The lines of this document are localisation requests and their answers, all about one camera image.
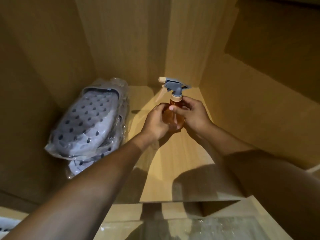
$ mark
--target gray spray head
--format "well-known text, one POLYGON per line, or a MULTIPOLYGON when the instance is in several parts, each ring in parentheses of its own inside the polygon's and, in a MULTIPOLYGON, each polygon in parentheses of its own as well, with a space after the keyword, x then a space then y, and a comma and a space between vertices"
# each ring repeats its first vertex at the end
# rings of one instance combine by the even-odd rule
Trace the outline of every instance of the gray spray head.
POLYGON ((165 78, 164 87, 167 89, 167 92, 170 92, 172 90, 173 91, 172 95, 175 97, 182 96, 183 90, 191 88, 191 86, 182 83, 178 79, 169 78, 169 77, 165 78))

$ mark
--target hand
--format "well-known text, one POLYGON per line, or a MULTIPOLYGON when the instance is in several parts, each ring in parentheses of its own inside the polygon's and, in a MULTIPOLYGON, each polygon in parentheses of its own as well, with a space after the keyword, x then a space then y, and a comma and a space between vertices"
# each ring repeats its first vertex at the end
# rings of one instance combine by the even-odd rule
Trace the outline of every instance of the hand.
POLYGON ((162 121, 162 111, 169 106, 161 103, 155 106, 147 115, 141 133, 148 134, 151 140, 161 139, 169 130, 169 125, 162 121))
POLYGON ((187 96, 183 96, 182 101, 186 105, 186 109, 174 105, 171 105, 169 109, 174 113, 182 115, 190 128, 201 135, 212 124, 203 103, 187 96))

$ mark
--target person's left hand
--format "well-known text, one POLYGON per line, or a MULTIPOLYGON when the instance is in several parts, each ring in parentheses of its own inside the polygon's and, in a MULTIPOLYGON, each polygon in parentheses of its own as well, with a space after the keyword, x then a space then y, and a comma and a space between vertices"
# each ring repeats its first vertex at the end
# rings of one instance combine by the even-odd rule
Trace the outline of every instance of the person's left hand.
POLYGON ((151 140, 157 141, 168 132, 169 125, 162 121, 162 112, 168 107, 168 103, 161 103, 148 113, 141 132, 148 134, 151 140))

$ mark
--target plastic bag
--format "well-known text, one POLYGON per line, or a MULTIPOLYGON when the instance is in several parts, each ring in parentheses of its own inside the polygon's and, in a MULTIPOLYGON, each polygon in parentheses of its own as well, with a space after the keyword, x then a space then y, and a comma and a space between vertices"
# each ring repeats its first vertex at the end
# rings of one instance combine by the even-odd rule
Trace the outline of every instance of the plastic bag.
POLYGON ((45 150, 54 157, 72 160, 76 175, 95 161, 118 149, 125 136, 129 107, 128 84, 101 78, 82 90, 52 130, 45 150))

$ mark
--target person's right hand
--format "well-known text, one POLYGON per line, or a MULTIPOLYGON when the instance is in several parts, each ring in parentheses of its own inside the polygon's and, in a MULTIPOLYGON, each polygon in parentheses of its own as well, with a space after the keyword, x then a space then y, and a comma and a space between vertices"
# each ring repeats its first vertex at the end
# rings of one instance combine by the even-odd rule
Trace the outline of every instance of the person's right hand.
POLYGON ((201 135, 212 123, 203 103, 187 96, 183 96, 182 101, 187 109, 179 108, 174 105, 171 105, 169 109, 174 113, 182 115, 190 128, 201 135))

